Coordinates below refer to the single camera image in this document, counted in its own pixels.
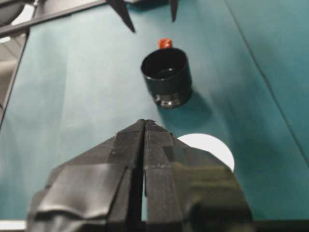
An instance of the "black cylinder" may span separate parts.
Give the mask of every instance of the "black cylinder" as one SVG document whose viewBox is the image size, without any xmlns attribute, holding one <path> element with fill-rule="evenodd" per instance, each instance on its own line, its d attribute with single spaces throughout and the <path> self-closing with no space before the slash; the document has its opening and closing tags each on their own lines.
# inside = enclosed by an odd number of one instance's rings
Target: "black cylinder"
<svg viewBox="0 0 309 232">
<path fill-rule="evenodd" d="M 166 48 L 149 54 L 141 65 L 148 91 L 163 108 L 184 104 L 191 95 L 188 58 L 180 49 Z"/>
</svg>

